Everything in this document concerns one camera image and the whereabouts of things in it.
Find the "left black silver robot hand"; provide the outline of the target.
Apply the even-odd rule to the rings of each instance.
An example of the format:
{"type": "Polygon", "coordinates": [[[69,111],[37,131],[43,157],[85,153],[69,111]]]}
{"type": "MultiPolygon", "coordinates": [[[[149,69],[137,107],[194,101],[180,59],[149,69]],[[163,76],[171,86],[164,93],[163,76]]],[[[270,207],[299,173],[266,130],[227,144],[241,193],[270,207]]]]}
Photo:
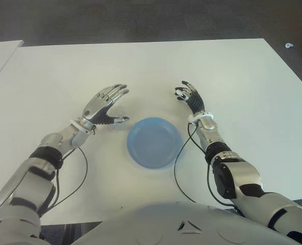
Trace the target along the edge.
{"type": "Polygon", "coordinates": [[[126,116],[109,116],[107,112],[129,90],[125,84],[115,84],[99,91],[85,106],[82,116],[94,125],[119,124],[129,120],[126,116]]]}

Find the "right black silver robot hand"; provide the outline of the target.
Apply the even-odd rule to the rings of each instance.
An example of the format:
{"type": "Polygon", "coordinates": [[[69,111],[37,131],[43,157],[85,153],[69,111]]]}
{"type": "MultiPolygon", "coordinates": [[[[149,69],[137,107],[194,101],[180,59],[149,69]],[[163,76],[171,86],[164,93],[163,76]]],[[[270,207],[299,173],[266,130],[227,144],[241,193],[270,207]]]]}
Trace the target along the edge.
{"type": "Polygon", "coordinates": [[[176,98],[180,101],[184,101],[192,111],[193,115],[204,112],[204,102],[197,89],[187,81],[182,81],[181,83],[184,87],[175,88],[176,98]]]}

